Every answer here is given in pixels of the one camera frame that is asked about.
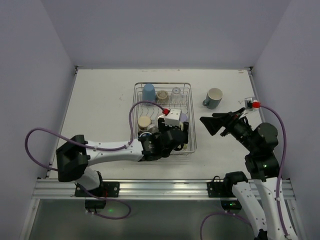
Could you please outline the lavender tumbler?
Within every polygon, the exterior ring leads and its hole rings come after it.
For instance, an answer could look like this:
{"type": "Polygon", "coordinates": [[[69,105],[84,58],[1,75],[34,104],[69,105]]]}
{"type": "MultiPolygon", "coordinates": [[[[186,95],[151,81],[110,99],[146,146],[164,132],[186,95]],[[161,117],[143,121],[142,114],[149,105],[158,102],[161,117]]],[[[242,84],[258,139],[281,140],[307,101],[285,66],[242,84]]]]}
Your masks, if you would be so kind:
{"type": "Polygon", "coordinates": [[[184,123],[184,122],[188,122],[188,117],[186,114],[184,114],[183,112],[180,114],[179,117],[180,122],[184,123]]]}

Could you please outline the teal grey mug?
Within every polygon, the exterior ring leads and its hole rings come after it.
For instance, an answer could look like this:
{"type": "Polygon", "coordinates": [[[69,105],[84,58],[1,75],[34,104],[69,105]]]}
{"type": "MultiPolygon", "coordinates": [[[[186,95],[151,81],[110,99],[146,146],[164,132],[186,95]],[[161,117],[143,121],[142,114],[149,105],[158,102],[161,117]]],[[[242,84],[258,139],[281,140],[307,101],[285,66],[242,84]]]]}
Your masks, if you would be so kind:
{"type": "Polygon", "coordinates": [[[202,105],[210,110],[216,109],[223,98],[223,92],[219,88],[211,88],[207,91],[202,105]]]}

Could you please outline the dark blue mug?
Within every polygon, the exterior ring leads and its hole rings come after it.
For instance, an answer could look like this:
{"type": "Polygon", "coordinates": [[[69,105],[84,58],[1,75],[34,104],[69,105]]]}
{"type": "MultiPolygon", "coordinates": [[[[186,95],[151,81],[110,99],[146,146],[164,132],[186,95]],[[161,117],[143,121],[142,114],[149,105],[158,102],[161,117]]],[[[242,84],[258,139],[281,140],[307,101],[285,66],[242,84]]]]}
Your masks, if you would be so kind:
{"type": "Polygon", "coordinates": [[[146,132],[142,132],[142,133],[139,135],[139,137],[142,138],[142,137],[148,137],[148,136],[151,136],[151,135],[152,135],[151,132],[146,131],[146,132]]]}

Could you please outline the brown and cream cup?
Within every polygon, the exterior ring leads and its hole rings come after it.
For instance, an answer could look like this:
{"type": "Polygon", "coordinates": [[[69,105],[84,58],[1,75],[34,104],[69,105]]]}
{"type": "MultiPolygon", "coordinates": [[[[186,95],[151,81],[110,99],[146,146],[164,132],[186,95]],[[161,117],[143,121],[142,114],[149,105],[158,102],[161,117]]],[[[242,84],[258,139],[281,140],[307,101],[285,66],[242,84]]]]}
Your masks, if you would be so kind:
{"type": "Polygon", "coordinates": [[[149,116],[143,115],[138,118],[137,124],[140,131],[146,131],[148,126],[152,124],[152,120],[149,116]]]}

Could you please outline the white floral mug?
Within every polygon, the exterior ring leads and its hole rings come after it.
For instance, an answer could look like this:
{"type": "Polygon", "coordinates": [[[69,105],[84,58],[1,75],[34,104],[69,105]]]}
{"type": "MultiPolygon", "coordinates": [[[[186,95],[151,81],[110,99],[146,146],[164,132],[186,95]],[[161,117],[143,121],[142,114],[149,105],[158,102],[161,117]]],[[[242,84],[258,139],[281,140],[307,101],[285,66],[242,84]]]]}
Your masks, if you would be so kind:
{"type": "Polygon", "coordinates": [[[147,127],[147,131],[151,133],[162,133],[165,130],[165,115],[159,113],[152,121],[151,124],[147,127]]]}

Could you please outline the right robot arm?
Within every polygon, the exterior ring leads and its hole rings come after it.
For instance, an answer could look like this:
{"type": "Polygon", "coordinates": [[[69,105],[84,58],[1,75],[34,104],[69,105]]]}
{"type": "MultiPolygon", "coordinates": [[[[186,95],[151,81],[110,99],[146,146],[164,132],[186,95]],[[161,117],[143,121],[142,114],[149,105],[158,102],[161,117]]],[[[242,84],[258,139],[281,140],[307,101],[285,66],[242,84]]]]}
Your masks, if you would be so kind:
{"type": "Polygon", "coordinates": [[[237,198],[256,240],[296,240],[298,235],[283,195],[281,166],[274,155],[274,148],[279,143],[278,130],[267,122],[253,129],[247,119],[249,112],[243,107],[234,112],[213,113],[200,118],[212,136],[223,128],[222,137],[231,135],[248,150],[245,166],[260,200],[252,193],[249,180],[242,171],[227,173],[222,189],[237,198]]]}

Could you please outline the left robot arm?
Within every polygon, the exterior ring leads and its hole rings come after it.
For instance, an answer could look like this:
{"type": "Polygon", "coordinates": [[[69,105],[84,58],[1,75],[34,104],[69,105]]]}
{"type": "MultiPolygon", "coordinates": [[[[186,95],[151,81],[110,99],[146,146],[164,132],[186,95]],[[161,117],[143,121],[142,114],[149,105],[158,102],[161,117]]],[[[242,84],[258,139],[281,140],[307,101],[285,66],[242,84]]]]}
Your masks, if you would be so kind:
{"type": "Polygon", "coordinates": [[[87,196],[106,197],[102,175],[91,166],[116,161],[157,161],[188,144],[187,121],[170,124],[160,118],[158,124],[157,132],[143,133],[130,142],[93,142],[86,141],[83,135],[74,136],[56,150],[58,181],[75,182],[87,196]]]}

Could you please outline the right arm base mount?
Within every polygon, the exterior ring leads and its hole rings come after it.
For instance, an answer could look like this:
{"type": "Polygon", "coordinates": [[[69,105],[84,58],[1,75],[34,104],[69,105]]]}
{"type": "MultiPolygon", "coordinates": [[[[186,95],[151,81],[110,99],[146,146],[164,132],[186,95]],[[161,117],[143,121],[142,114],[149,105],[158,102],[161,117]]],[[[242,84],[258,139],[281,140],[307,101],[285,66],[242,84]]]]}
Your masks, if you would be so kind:
{"type": "Polygon", "coordinates": [[[207,194],[209,198],[219,198],[221,207],[227,211],[240,211],[242,206],[233,195],[231,190],[227,190],[223,180],[216,175],[207,184],[207,194]]]}

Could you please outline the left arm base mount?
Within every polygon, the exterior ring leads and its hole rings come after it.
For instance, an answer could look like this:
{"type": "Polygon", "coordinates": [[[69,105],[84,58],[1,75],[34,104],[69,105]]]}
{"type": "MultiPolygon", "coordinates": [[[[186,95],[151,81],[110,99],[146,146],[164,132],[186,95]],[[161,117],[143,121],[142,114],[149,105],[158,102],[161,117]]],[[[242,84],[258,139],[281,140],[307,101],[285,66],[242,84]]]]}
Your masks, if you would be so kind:
{"type": "MultiPolygon", "coordinates": [[[[116,181],[103,181],[102,185],[97,189],[87,190],[91,195],[98,198],[117,198],[120,191],[120,183],[116,181]]],[[[76,184],[74,196],[78,198],[89,198],[91,195],[85,192],[79,184],[76,184]]],[[[94,213],[101,212],[106,207],[105,200],[99,200],[94,197],[94,200],[85,200],[84,207],[86,210],[94,213]]]]}

